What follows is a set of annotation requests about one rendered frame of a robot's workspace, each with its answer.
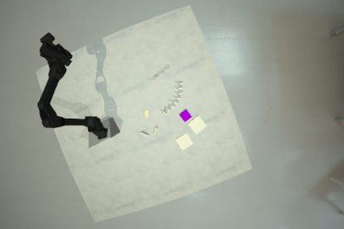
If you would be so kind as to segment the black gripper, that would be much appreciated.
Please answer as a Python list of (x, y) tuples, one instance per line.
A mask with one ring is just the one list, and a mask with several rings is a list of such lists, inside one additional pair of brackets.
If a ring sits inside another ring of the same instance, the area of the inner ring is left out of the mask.
[(54, 45), (54, 44), (52, 43), (54, 40), (55, 40), (55, 38), (51, 35), (51, 33), (47, 33), (47, 35), (44, 35), (44, 36), (40, 39), (40, 41), (41, 41), (42, 44), (46, 42), (46, 43), (52, 45), (54, 48), (57, 48), (58, 51), (59, 51), (59, 50), (63, 50), (63, 51), (66, 53), (68, 59), (71, 59), (71, 58), (73, 57), (72, 54), (71, 54), (70, 52), (68, 52), (66, 49), (64, 49), (60, 44)]

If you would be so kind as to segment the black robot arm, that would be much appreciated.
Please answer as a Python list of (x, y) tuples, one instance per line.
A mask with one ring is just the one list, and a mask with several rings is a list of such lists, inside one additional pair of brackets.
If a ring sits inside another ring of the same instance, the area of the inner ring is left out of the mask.
[(46, 42), (43, 43), (40, 48), (40, 56), (44, 57), (48, 61), (50, 68), (47, 85), (44, 87), (40, 101), (37, 104), (43, 126), (49, 128), (72, 125), (84, 126), (88, 128), (89, 132), (93, 132), (98, 136), (98, 139), (107, 138), (107, 129), (103, 127), (97, 116), (87, 116), (84, 119), (64, 119), (63, 117), (57, 116), (57, 113), (51, 107), (50, 102), (55, 93), (58, 82), (63, 78), (67, 71), (65, 66), (69, 66), (72, 61), (68, 59), (63, 50), (58, 51), (57, 48), (54, 48)]

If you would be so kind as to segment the purple block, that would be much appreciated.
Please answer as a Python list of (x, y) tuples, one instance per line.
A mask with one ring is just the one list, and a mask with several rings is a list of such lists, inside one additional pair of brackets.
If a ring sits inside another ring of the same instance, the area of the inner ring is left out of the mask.
[(187, 110), (183, 111), (181, 114), (180, 114), (181, 118), (184, 120), (184, 122), (186, 122), (188, 119), (191, 118), (191, 115), (188, 113)]

